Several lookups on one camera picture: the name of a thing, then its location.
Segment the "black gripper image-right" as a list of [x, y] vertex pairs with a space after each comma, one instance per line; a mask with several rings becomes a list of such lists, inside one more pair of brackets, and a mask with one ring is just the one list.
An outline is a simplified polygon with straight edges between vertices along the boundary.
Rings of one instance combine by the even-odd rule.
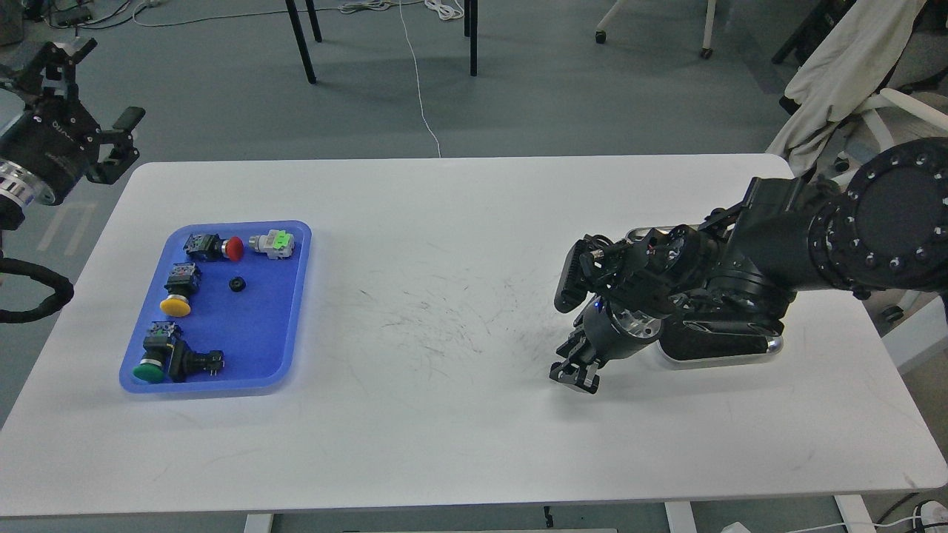
[[659, 340], [664, 321], [641, 311], [614, 308], [602, 297], [594, 297], [573, 321], [573, 338], [556, 348], [563, 358], [549, 373], [552, 381], [595, 395], [600, 384], [599, 367], [623, 360]]

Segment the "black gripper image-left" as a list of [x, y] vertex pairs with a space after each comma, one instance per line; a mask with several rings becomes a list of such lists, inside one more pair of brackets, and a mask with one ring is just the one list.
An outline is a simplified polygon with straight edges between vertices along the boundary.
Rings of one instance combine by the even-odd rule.
[[[24, 102], [2, 131], [3, 207], [60, 205], [81, 179], [112, 185], [138, 160], [133, 131], [145, 109], [129, 106], [102, 130], [80, 101], [76, 67], [97, 46], [88, 37], [22, 41], [2, 60], [2, 89]], [[52, 101], [66, 105], [43, 104]]]

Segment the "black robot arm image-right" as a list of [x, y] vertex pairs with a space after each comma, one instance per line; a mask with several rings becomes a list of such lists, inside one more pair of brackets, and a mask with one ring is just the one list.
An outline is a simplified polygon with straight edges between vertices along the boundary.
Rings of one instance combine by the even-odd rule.
[[584, 236], [554, 297], [559, 312], [581, 312], [549, 378], [595, 394], [607, 362], [653, 342], [677, 362], [775, 353], [803, 291], [945, 295], [946, 163], [945, 138], [917, 139], [870, 159], [846, 188], [754, 178], [700, 225]]

